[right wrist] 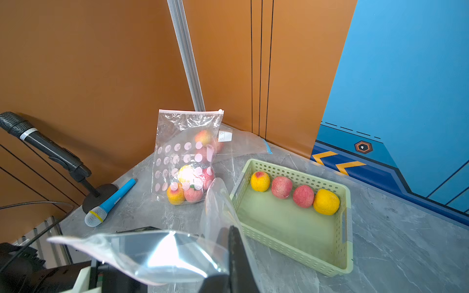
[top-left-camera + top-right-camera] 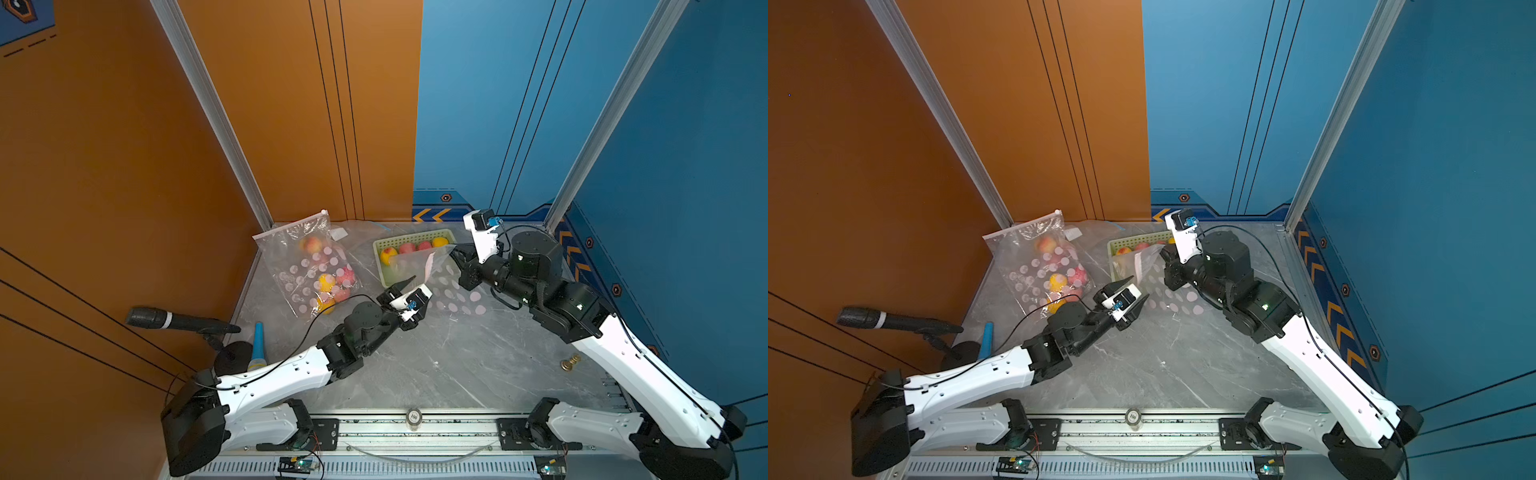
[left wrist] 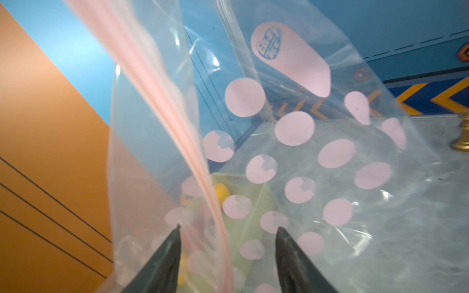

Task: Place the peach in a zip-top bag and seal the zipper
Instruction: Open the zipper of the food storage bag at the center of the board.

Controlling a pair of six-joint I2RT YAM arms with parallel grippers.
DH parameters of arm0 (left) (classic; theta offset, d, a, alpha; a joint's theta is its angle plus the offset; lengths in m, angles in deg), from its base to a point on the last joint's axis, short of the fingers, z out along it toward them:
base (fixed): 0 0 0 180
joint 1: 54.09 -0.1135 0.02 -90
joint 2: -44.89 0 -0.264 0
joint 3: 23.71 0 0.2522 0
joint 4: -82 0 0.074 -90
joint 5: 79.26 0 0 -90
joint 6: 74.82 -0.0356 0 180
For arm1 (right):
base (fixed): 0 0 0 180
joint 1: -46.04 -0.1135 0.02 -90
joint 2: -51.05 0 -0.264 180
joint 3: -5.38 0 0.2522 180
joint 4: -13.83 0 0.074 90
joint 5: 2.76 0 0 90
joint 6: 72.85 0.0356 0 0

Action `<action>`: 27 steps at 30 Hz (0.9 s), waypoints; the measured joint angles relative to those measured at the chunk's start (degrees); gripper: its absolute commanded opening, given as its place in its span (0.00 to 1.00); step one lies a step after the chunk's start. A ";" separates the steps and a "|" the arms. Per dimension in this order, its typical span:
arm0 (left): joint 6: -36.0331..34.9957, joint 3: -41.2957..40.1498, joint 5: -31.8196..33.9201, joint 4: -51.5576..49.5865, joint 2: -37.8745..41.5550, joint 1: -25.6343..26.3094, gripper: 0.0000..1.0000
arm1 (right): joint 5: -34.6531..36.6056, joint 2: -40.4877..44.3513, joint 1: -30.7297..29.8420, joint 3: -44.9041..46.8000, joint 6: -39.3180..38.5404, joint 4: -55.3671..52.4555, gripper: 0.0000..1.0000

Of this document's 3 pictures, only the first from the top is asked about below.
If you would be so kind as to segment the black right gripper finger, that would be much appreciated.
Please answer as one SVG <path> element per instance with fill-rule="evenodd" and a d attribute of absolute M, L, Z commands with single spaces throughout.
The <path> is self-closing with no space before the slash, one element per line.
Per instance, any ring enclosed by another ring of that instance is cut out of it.
<path fill-rule="evenodd" d="M 217 243 L 228 249 L 229 271 L 206 278 L 199 293 L 259 293 L 240 230 L 222 228 Z"/>

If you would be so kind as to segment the pink-trimmed bag of bags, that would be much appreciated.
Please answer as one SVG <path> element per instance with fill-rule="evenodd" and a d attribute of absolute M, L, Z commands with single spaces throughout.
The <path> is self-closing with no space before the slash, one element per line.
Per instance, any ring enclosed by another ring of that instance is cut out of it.
<path fill-rule="evenodd" d="M 54 236 L 48 241 L 69 245 L 104 261 L 121 273 L 147 285 L 200 283 L 228 273 L 228 249 L 217 243 L 222 228 L 237 227 L 247 251 L 255 281 L 263 291 L 252 251 L 247 244 L 222 179 L 209 186 L 202 211 L 200 235 L 173 230 L 95 234 L 87 238 Z"/>

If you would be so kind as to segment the large pink peach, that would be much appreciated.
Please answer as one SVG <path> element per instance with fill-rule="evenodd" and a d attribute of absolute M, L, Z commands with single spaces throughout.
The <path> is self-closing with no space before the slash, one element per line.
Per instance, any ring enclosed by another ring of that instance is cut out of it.
<path fill-rule="evenodd" d="M 202 189 L 196 189 L 194 185 L 184 191 L 184 198 L 189 203 L 197 203 L 202 200 L 204 191 Z"/>

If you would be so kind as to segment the yellow red-blush basket peach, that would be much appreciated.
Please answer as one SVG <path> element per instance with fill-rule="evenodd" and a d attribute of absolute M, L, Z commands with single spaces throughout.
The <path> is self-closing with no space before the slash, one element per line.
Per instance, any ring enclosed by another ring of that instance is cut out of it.
<path fill-rule="evenodd" d="M 255 172 L 250 179 L 250 185 L 254 191 L 266 192 L 271 184 L 271 179 L 266 172 Z"/>

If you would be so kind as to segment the pink basket peach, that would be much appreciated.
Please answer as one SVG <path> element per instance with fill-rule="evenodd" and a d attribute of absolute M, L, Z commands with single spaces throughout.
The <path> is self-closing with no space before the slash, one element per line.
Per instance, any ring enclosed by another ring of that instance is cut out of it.
<path fill-rule="evenodd" d="M 301 208 L 309 208 L 313 205 L 315 199 L 314 190 L 308 185 L 302 185 L 296 188 L 293 194 L 293 200 Z"/>
<path fill-rule="evenodd" d="M 287 177 L 277 177 L 272 181 L 271 192 L 278 199 L 287 199 L 293 188 L 292 181 Z"/>

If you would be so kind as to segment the clear zip-top bag blue zipper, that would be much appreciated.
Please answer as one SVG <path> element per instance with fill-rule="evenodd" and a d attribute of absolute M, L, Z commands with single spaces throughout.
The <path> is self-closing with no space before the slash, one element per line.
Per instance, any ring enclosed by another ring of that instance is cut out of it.
<path fill-rule="evenodd" d="M 214 147 L 214 162 L 246 155 L 272 154 L 271 147 L 260 136 L 227 125 L 220 126 Z"/>

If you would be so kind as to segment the clear zip-top bag pink zipper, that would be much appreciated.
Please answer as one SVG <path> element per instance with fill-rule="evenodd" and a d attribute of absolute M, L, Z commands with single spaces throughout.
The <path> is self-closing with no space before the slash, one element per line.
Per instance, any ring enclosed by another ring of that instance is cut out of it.
<path fill-rule="evenodd" d="M 194 186 L 204 191 L 201 201 L 205 200 L 206 192 L 215 179 L 215 138 L 223 117 L 222 109 L 208 112 L 159 110 L 151 181 L 152 194 L 157 201 L 170 204 L 167 189 L 172 183 L 180 183 L 178 171 L 185 165 L 202 168 Z M 195 135 L 202 130 L 208 130 L 213 135 L 213 141 L 205 147 L 196 145 L 194 140 Z M 185 191 L 190 185 L 182 184 L 182 187 Z M 191 204 L 185 200 L 181 205 Z"/>

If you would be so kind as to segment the plain yellow peach with leaf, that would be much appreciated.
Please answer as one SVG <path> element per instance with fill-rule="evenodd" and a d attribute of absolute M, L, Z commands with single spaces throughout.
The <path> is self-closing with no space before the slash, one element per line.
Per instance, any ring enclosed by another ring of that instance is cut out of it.
<path fill-rule="evenodd" d="M 201 167 L 194 167 L 193 165 L 185 165 L 178 171 L 178 181 L 182 184 L 194 185 L 195 180 L 200 178 L 202 173 Z"/>

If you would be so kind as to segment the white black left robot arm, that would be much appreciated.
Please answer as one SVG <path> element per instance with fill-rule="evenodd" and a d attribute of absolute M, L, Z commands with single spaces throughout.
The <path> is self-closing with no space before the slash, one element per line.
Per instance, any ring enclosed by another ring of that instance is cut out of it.
<path fill-rule="evenodd" d="M 58 227 L 55 220 L 45 230 L 24 245 L 1 243 L 1 292 L 2 293 L 59 293 L 71 290 L 79 274 L 85 289 L 100 293 L 146 293 L 148 286 L 138 282 L 109 264 L 95 258 L 47 269 L 39 249 L 32 247 L 43 235 Z"/>

